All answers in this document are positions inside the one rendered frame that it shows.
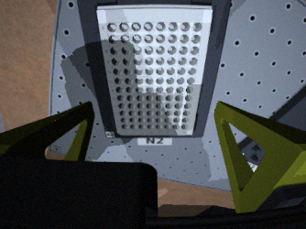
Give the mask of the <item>white label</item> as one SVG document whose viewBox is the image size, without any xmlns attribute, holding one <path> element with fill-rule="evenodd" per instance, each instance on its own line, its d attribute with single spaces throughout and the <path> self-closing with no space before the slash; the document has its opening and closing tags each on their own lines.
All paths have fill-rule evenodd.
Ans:
<svg viewBox="0 0 306 229">
<path fill-rule="evenodd" d="M 249 163 L 249 162 L 248 162 L 248 163 Z M 255 171 L 255 170 L 256 170 L 256 168 L 257 168 L 257 166 L 256 166 L 256 165 L 251 164 L 251 163 L 249 163 L 249 166 L 251 167 L 251 169 L 252 169 L 253 171 Z"/>
<path fill-rule="evenodd" d="M 171 145 L 172 138 L 138 138 L 139 145 Z"/>
</svg>

